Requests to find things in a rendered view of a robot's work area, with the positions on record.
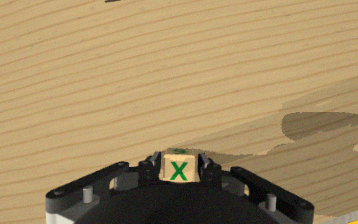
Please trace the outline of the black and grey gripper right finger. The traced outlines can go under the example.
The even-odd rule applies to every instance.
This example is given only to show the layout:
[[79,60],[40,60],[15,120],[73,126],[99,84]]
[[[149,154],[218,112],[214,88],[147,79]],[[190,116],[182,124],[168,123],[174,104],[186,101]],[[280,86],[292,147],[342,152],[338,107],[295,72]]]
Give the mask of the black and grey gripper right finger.
[[[312,203],[242,167],[234,166],[225,171],[211,158],[198,153],[198,175],[198,184],[213,186],[247,199],[279,224],[313,224],[315,207]],[[244,193],[245,184],[249,197]]]

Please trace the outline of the wooden block with green letter x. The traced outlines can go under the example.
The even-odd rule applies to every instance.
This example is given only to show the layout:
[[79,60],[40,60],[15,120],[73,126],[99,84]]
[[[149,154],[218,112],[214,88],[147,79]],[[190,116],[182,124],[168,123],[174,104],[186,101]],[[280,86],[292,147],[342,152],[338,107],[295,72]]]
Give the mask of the wooden block with green letter x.
[[164,155],[163,180],[194,182],[195,155],[192,149],[167,148]]

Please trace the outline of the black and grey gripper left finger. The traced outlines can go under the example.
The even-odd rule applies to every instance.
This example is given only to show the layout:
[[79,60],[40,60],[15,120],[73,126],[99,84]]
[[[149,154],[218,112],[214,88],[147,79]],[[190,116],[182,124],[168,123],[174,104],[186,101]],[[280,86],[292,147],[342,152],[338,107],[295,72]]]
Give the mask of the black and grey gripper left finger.
[[[160,171],[161,152],[155,151],[136,167],[120,161],[55,188],[45,195],[46,224],[73,224],[109,197],[135,187],[162,183]],[[110,189],[112,179],[114,187]]]

